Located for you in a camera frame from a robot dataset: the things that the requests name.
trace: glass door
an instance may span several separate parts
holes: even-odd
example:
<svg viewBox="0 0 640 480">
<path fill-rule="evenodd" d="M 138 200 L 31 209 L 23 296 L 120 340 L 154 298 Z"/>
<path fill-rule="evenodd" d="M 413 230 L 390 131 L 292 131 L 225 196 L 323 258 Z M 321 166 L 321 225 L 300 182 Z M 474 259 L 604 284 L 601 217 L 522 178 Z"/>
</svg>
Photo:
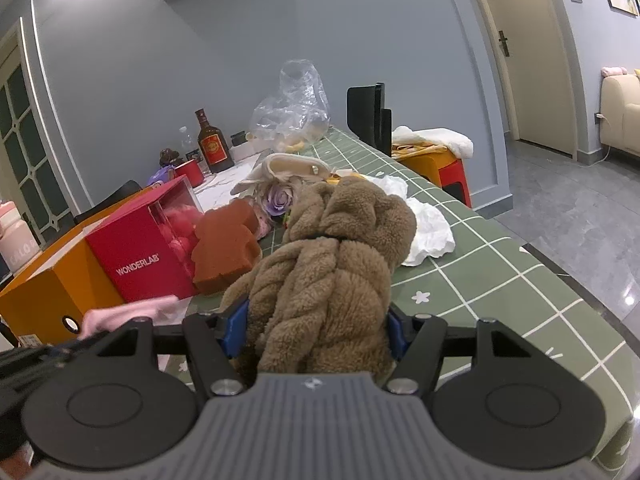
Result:
<svg viewBox="0 0 640 480">
<path fill-rule="evenodd" d="M 18 47 L 0 65 L 0 190 L 42 244 L 74 225 L 36 127 Z"/>
</svg>

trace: blue gripper pad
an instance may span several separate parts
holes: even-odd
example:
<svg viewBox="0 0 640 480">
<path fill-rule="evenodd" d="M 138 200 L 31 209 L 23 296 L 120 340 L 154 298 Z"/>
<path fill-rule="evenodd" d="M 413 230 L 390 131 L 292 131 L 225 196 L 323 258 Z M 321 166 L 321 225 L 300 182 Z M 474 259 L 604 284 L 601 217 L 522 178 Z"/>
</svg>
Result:
<svg viewBox="0 0 640 480">
<path fill-rule="evenodd" d="M 386 332 L 389 336 L 391 355 L 396 361 L 399 361 L 404 357 L 410 342 L 404 336 L 402 322 L 393 310 L 389 310 L 386 314 Z"/>
<path fill-rule="evenodd" d="M 246 336 L 246 316 L 249 313 L 249 300 L 243 301 L 236 309 L 225 316 L 225 335 L 218 339 L 220 348 L 226 357 L 238 357 Z"/>
</svg>

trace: black lid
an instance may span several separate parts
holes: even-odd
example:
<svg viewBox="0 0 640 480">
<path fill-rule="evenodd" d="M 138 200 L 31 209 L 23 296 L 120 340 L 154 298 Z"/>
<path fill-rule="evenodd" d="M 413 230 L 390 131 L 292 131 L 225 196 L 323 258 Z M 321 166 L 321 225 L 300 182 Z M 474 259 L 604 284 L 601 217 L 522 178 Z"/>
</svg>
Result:
<svg viewBox="0 0 640 480">
<path fill-rule="evenodd" d="M 240 146 L 240 144 L 244 144 L 245 142 L 246 132 L 244 130 L 231 136 L 231 145 L 233 146 Z"/>
</svg>

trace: white towel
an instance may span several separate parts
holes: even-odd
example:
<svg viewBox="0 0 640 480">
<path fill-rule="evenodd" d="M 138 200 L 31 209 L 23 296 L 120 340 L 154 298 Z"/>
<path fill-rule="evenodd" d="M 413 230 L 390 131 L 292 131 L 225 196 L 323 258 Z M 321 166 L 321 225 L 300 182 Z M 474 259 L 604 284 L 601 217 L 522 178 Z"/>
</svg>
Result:
<svg viewBox="0 0 640 480">
<path fill-rule="evenodd" d="M 407 126 L 398 126 L 391 134 L 391 142 L 394 144 L 415 144 L 418 142 L 431 142 L 442 144 L 451 150 L 456 158 L 471 158 L 474 156 L 474 144 L 467 136 L 447 130 L 446 128 L 434 128 L 432 130 L 412 131 Z"/>
</svg>

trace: beige sofa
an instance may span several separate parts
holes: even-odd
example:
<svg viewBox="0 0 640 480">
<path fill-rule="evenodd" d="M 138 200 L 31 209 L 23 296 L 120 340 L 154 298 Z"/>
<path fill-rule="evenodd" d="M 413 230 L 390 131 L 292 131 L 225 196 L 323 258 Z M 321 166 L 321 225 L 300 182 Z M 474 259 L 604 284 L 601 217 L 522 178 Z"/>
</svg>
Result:
<svg viewBox="0 0 640 480">
<path fill-rule="evenodd" d="M 602 80 L 600 142 L 640 155 L 640 79 L 614 75 Z"/>
</svg>

